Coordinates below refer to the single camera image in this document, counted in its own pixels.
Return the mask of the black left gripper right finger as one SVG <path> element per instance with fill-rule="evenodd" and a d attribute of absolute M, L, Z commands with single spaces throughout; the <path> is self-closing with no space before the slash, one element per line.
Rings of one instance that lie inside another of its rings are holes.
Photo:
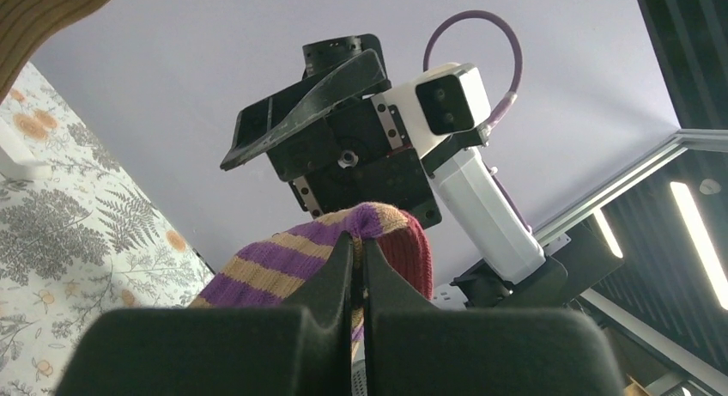
<path fill-rule="evenodd" d="M 363 245 L 371 395 L 620 395 L 609 342 L 559 308 L 444 310 Z"/>

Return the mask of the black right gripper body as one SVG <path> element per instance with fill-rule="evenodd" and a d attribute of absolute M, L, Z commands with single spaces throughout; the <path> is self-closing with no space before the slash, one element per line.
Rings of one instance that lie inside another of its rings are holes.
<path fill-rule="evenodd" d="M 424 228 L 442 220 L 398 109 L 382 94 L 345 101 L 267 156 L 313 218 L 380 202 L 409 212 Z"/>

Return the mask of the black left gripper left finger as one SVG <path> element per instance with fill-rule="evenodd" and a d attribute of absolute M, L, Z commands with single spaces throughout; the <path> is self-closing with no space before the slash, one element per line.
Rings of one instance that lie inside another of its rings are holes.
<path fill-rule="evenodd" d="M 82 336 L 59 395 L 348 395 L 354 246 L 282 304 L 137 308 L 103 314 Z"/>

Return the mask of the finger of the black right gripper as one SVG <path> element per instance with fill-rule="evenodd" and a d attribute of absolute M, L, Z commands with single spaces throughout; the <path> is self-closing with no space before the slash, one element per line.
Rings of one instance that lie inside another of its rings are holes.
<path fill-rule="evenodd" d="M 238 113 L 231 149 L 220 169 L 229 171 L 284 143 L 344 101 L 387 80 L 378 54 L 367 49 L 309 76 Z"/>

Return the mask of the purple tan striped sock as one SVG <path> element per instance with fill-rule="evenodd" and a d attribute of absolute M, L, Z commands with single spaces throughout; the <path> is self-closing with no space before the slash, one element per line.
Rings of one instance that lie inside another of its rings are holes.
<path fill-rule="evenodd" d="M 240 249 L 192 300 L 193 308 L 275 306 L 318 272 L 340 234 L 377 241 L 389 265 L 430 299 L 432 251 L 421 224 L 405 210 L 378 202 L 327 213 Z"/>

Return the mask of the tan brown cuff sock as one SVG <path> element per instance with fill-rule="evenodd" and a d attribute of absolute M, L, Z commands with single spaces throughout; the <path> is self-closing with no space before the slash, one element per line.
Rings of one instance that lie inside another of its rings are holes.
<path fill-rule="evenodd" d="M 111 0 L 1 0 L 1 97 L 40 46 Z"/>

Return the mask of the silver white drying rack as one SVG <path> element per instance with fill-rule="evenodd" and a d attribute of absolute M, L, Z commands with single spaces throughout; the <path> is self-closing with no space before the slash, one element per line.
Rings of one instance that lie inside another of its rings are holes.
<path fill-rule="evenodd" d="M 4 120 L 1 120 L 1 175 L 11 180 L 44 180 L 52 176 L 52 167 L 40 161 Z"/>

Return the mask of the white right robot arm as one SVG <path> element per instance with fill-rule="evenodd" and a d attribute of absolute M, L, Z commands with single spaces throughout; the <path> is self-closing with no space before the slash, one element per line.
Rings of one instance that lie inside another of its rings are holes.
<path fill-rule="evenodd" d="M 429 228 L 447 210 L 481 255 L 454 280 L 468 305 L 565 305 L 619 263 L 552 259 L 482 159 L 522 80 L 509 42 L 513 78 L 496 104 L 474 64 L 428 66 L 396 86 L 374 34 L 304 45 L 301 79 L 239 112 L 220 167 L 267 155 L 313 217 L 376 202 Z"/>

